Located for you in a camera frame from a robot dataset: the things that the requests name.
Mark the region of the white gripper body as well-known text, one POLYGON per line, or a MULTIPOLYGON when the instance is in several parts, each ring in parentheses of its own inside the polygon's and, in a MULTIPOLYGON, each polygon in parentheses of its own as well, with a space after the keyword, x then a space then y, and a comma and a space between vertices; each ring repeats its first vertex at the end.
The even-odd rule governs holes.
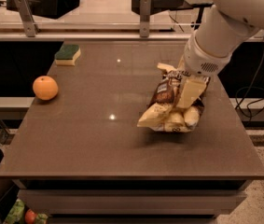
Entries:
POLYGON ((184 67, 190 74, 196 76, 216 76, 230 61, 231 54, 224 57, 216 57, 204 51, 196 40, 197 32, 194 32, 184 48, 184 67))

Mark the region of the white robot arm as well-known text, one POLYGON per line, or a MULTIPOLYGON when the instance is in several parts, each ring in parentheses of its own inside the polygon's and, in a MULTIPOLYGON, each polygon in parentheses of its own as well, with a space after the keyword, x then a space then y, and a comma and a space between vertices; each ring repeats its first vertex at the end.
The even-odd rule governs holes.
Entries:
POLYGON ((194 76, 216 75, 234 50, 260 30, 264 30, 264 0, 213 0, 206 21, 186 43, 179 66, 194 76))

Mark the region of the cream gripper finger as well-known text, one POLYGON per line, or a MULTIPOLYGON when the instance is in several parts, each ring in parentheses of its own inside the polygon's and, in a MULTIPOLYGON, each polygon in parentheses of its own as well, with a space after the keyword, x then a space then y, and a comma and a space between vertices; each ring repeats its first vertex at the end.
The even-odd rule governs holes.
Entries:
POLYGON ((177 108, 187 109, 200 97, 206 89, 206 83, 201 80, 187 79, 180 92, 177 108))

